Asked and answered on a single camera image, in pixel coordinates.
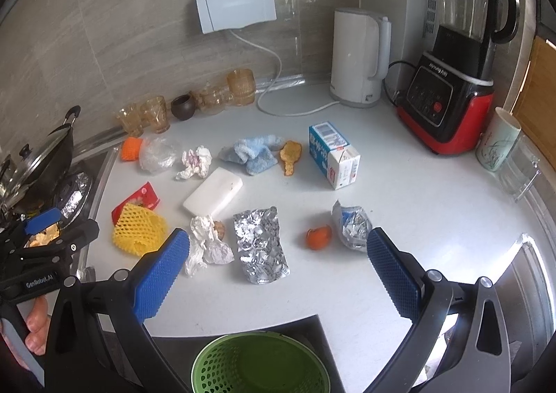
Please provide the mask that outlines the person's left hand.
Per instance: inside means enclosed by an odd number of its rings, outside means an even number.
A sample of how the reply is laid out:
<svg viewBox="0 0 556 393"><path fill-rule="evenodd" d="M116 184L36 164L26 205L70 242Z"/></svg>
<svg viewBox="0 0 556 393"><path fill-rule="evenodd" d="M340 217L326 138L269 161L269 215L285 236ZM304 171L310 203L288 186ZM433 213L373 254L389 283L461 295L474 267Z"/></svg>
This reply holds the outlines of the person's left hand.
<svg viewBox="0 0 556 393"><path fill-rule="evenodd" d="M48 302L45 296L37 297L26 318L29 334L25 339L25 346L35 355L44 355L49 332L50 317Z"/></svg>

